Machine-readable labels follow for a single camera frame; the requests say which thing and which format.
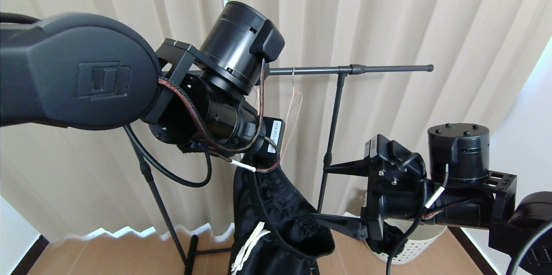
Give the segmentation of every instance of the curtain fold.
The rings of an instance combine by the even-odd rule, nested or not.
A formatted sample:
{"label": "curtain fold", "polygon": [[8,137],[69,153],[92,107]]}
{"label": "curtain fold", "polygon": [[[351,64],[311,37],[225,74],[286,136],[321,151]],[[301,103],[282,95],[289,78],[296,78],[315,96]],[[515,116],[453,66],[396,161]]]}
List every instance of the curtain fold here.
{"label": "curtain fold", "polygon": [[[383,134],[427,161],[426,130],[444,122],[501,124],[552,35],[552,0],[238,0],[271,19],[286,40],[271,67],[426,65],[433,72],[348,76],[337,122],[333,162],[360,159],[365,141]],[[135,29],[154,49],[165,37],[206,37],[223,0],[0,0],[4,12],[44,18],[98,13]],[[271,76],[266,115],[285,118],[292,105],[282,169],[317,203],[336,76]],[[254,91],[248,101],[255,106]],[[292,127],[296,125],[293,136]],[[152,155],[173,173],[201,181],[201,154],[183,155],[132,125]],[[2,196],[50,241],[97,228],[165,232],[122,129],[88,132],[25,124],[0,130]],[[186,188],[154,178],[174,224],[215,234],[232,221],[233,168],[213,159],[213,179]],[[323,210],[359,212],[366,179],[329,175]]]}

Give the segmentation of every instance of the floor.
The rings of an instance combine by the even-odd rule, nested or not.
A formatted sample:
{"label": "floor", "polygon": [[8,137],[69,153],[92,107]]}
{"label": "floor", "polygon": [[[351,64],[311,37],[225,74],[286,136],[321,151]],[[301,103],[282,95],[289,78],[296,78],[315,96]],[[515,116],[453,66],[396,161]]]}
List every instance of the floor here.
{"label": "floor", "polygon": [[[187,250],[190,235],[179,231]],[[321,275],[385,273],[385,263],[363,242],[334,233],[336,250],[319,259]],[[229,247],[232,236],[213,237],[210,229],[199,234],[199,250]],[[198,256],[193,275],[226,275],[229,253]],[[114,238],[101,234],[90,239],[65,238],[50,244],[29,275],[181,275],[183,264],[170,238],[158,234],[140,237],[130,232]],[[393,275],[480,275],[481,271],[447,230],[428,249],[406,265],[392,268]]]}

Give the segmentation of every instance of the baseboard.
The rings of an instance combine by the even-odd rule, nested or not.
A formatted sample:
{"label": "baseboard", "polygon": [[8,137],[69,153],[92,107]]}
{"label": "baseboard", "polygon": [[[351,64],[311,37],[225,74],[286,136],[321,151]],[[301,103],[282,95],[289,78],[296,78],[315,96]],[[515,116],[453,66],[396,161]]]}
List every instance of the baseboard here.
{"label": "baseboard", "polygon": [[481,255],[481,252],[475,247],[471,240],[466,236],[464,231],[461,228],[456,228],[453,226],[449,227],[450,232],[458,240],[460,245],[464,248],[470,258],[475,262],[475,265],[481,270],[483,275],[499,275],[495,272],[495,269],[491,267],[487,259]]}
{"label": "baseboard", "polygon": [[44,238],[44,236],[40,235],[29,251],[27,251],[23,259],[21,259],[16,268],[12,271],[12,275],[26,275],[29,273],[31,267],[33,267],[34,263],[38,260],[49,243],[50,242]]}

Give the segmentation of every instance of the white wall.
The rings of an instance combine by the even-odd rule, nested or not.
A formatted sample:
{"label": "white wall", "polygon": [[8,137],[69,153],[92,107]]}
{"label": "white wall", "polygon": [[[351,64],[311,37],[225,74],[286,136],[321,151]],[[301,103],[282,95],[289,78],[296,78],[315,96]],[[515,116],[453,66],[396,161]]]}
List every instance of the white wall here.
{"label": "white wall", "polygon": [[10,275],[40,234],[4,198],[0,207],[0,275]]}
{"label": "white wall", "polygon": [[[490,168],[518,175],[516,202],[533,192],[552,191],[552,39],[504,123],[491,139]],[[465,229],[482,253],[505,274],[509,256],[487,246],[489,233]],[[517,274],[527,275],[519,269]]]}

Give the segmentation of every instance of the perforated basket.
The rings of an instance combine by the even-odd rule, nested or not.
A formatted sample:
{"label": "perforated basket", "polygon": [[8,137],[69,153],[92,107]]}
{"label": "perforated basket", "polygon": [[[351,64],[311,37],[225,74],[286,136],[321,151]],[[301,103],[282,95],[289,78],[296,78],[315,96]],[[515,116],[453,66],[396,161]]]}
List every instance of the perforated basket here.
{"label": "perforated basket", "polygon": [[[388,219],[385,220],[389,225],[394,225],[397,228],[400,228],[401,231],[406,232],[410,227],[412,222],[404,220],[394,220]],[[446,226],[443,225],[420,225],[408,238],[408,241],[405,244],[404,250],[398,254],[398,256],[393,258],[393,264],[400,265],[409,263],[414,258],[416,258],[424,249],[431,245],[434,240],[436,240],[445,230]],[[388,255],[386,253],[374,253],[379,259],[387,261]]]}

